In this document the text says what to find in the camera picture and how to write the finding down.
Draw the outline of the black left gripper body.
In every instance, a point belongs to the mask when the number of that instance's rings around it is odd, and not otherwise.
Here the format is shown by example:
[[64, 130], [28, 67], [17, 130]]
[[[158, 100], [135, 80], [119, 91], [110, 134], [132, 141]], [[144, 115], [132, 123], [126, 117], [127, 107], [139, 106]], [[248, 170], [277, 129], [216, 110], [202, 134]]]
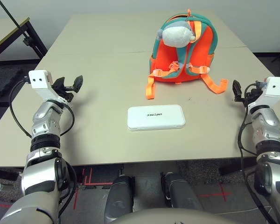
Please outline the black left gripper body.
[[52, 85], [53, 90], [62, 98], [64, 98], [68, 103], [72, 101], [74, 98], [74, 91], [72, 86], [64, 86], [62, 85]]

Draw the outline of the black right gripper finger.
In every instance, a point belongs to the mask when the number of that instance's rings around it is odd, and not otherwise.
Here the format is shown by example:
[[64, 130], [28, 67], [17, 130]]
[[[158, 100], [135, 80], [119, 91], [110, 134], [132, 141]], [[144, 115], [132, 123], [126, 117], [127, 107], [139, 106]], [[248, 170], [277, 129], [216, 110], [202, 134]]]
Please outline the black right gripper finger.
[[242, 99], [241, 85], [237, 80], [233, 80], [232, 90], [233, 90], [235, 99]]

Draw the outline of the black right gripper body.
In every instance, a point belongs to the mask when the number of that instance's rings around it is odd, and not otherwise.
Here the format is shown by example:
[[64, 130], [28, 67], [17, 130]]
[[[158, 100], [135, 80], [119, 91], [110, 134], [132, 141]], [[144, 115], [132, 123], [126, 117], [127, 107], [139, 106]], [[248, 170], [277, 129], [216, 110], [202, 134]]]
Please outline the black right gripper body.
[[243, 103], [244, 107], [247, 107], [250, 103], [255, 102], [259, 97], [259, 90], [251, 90], [250, 92], [246, 93], [245, 97], [242, 97], [241, 90], [234, 91], [234, 101]]

